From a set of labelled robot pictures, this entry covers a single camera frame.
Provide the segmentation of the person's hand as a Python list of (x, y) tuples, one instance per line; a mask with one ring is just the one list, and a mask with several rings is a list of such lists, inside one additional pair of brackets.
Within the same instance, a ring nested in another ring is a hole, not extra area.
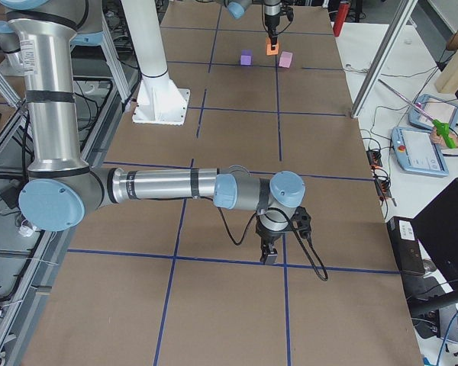
[(443, 136), (438, 135), (437, 131), (433, 130), (431, 132), (430, 139), (432, 143), (439, 144), (443, 148), (451, 148), (451, 146), (454, 146), (454, 148), (456, 148), (458, 146), (458, 142), (457, 142), (458, 136), (456, 136), (454, 133), (450, 133), (448, 135), (447, 139), (449, 140), (449, 142), (447, 142), (443, 138)]

